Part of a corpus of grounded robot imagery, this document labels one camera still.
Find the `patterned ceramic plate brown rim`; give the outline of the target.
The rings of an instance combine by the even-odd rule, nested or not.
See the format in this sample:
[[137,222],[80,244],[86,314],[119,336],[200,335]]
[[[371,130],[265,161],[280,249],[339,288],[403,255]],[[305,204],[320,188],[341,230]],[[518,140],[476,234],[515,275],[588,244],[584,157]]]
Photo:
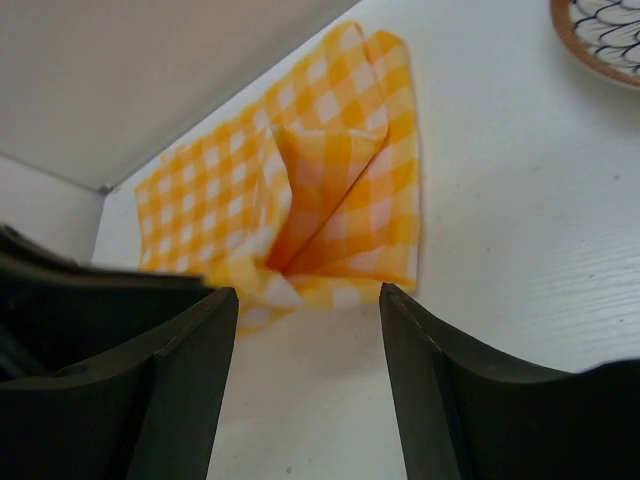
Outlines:
[[590,71],[639,87],[639,3],[633,0],[551,0],[554,31]]

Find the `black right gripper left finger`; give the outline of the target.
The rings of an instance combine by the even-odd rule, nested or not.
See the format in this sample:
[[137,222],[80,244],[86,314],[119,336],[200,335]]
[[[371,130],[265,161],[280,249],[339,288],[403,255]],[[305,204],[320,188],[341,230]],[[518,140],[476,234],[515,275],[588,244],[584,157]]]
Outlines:
[[215,290],[52,376],[2,383],[2,478],[205,478],[237,317],[235,291]]

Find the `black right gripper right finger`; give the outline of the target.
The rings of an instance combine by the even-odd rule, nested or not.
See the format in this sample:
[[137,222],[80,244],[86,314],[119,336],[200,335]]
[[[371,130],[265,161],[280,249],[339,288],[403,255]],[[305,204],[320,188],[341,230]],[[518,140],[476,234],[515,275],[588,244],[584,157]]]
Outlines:
[[639,363],[569,373],[497,350],[393,284],[379,307],[411,479],[635,479]]

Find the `yellow checked cloth placemat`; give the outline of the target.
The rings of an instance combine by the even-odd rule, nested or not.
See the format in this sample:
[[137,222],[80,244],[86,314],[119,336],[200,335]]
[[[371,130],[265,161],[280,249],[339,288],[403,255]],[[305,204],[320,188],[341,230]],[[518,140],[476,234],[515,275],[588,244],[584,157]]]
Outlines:
[[334,26],[260,98],[136,187],[140,267],[235,289],[238,329],[416,284],[419,142],[397,36]]

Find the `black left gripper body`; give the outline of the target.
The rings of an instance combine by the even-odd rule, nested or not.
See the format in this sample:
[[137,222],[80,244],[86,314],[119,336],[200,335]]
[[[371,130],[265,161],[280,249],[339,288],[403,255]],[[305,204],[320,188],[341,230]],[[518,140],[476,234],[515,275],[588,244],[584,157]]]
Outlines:
[[193,275],[83,265],[1,228],[1,378],[52,376],[212,293]]

